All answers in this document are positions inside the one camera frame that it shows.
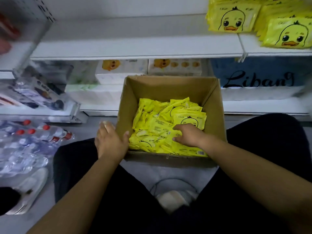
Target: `person's left hand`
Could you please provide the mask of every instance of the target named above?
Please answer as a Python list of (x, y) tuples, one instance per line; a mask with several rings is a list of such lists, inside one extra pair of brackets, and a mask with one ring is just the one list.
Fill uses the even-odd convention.
[(101, 122), (96, 134), (95, 145), (99, 158), (111, 160), (118, 165), (129, 147), (129, 131), (126, 131), (123, 139), (120, 140), (110, 122)]

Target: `person's right arm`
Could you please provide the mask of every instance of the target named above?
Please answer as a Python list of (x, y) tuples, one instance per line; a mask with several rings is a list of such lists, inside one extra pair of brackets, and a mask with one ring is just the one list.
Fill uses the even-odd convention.
[(254, 200), (283, 218), (294, 233), (312, 233), (312, 183), (197, 127), (176, 125), (173, 140), (204, 150)]

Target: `gray tile floor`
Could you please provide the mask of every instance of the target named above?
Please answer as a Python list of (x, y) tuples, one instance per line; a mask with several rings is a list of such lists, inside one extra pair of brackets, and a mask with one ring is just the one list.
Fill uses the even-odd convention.
[[(112, 123), (116, 123), (116, 118), (106, 118)], [(75, 134), (74, 141), (80, 141), (92, 138), (96, 135), (99, 122), (103, 118), (89, 118), (87, 124), (64, 126), (64, 128)], [(237, 121), (227, 121), (226, 127), (231, 128), (238, 124)], [(305, 127), (307, 137), (312, 149), (312, 128)], [(198, 191), (201, 191), (217, 168), (212, 169), (177, 169), (150, 166), (143, 163), (122, 161), (121, 165), (139, 181), (141, 181), (147, 189), (150, 189), (157, 181), (163, 178), (178, 177), (191, 183)], [(54, 185), (52, 181), (52, 166), (49, 165), (50, 175), (47, 184), (41, 191), (39, 197), (35, 201), (33, 207), (28, 213), (17, 216), (1, 216), (0, 217), (0, 233), (25, 234), (53, 205), (54, 205)], [(11, 179), (0, 179), (0, 186), (14, 186), (18, 184), (23, 177), (14, 177)], [(172, 189), (190, 189), (189, 185), (177, 181), (162, 182), (156, 193), (163, 193)]]

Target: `shelf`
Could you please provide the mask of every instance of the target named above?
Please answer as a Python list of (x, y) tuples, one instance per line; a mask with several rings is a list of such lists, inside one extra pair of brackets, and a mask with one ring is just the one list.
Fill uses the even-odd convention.
[(312, 49), (286, 49), (261, 47), (255, 33), (239, 34), (247, 56), (312, 56)]
[(208, 31), (205, 15), (58, 21), (32, 60), (241, 57), (238, 35)]
[[(253, 114), (286, 113), (289, 115), (309, 115), (308, 110), (301, 105), (297, 98), (279, 100), (246, 100), (246, 101), (223, 101), (225, 114)], [(80, 110), (88, 115), (101, 114), (104, 116), (117, 116), (119, 105), (86, 105)]]
[(1, 106), (0, 119), (11, 121), (24, 121), (26, 119), (39, 119), (46, 122), (76, 122), (85, 123), (87, 115), (80, 111), (80, 105), (69, 100), (65, 110), (56, 111), (46, 107), (32, 109), (27, 106)]
[(21, 37), (9, 41), (11, 50), (0, 56), (0, 79), (14, 79), (13, 72), (23, 67), (46, 29), (46, 23), (42, 22), (19, 23), (15, 26), (21, 31)]

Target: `pack of water bottles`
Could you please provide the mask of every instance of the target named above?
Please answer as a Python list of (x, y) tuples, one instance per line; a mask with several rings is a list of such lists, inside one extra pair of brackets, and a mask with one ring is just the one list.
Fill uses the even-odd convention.
[(62, 140), (74, 135), (41, 121), (0, 120), (0, 177), (29, 173), (48, 164)]

